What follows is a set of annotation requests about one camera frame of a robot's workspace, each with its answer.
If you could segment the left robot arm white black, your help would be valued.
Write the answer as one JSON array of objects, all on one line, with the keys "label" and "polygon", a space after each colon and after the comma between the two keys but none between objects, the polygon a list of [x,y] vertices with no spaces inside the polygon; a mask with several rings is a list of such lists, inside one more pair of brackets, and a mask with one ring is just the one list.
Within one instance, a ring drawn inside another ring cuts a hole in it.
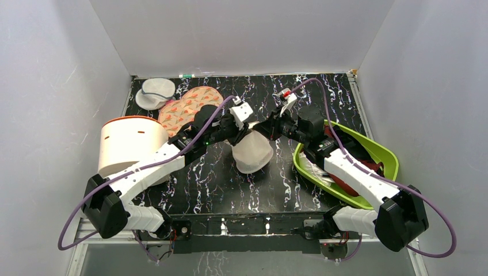
[{"label": "left robot arm white black", "polygon": [[157,239],[169,237],[173,224],[170,216],[162,209],[136,206],[132,200],[205,155],[209,145],[241,141],[249,133],[253,114],[248,103],[231,107],[225,114],[216,106],[204,105],[193,121],[184,124],[155,153],[107,178],[98,174],[91,177],[81,210],[96,233],[103,239],[125,230],[151,232]]}]

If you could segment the white mesh laundry bag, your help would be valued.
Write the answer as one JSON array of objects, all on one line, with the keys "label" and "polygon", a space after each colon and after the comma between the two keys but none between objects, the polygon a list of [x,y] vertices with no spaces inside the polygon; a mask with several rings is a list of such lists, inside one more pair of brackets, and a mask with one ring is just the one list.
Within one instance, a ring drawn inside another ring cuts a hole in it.
[{"label": "white mesh laundry bag", "polygon": [[227,140],[224,141],[231,146],[236,167],[243,174],[252,174],[262,169],[270,162],[274,154],[269,140],[253,129],[257,123],[255,121],[249,124],[250,133],[237,145],[233,146]]}]

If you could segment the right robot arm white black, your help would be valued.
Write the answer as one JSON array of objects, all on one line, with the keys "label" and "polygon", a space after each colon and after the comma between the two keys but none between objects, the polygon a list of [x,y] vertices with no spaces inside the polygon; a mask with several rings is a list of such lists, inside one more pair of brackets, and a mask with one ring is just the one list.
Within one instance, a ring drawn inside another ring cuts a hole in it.
[{"label": "right robot arm white black", "polygon": [[399,189],[382,180],[376,167],[367,166],[347,150],[338,137],[338,127],[327,124],[314,108],[302,111],[294,120],[279,109],[255,124],[253,129],[270,141],[281,136],[303,144],[303,152],[334,182],[343,182],[372,206],[371,210],[336,206],[323,216],[325,233],[338,238],[352,231],[378,238],[389,250],[398,252],[429,228],[423,200],[410,185]]}]

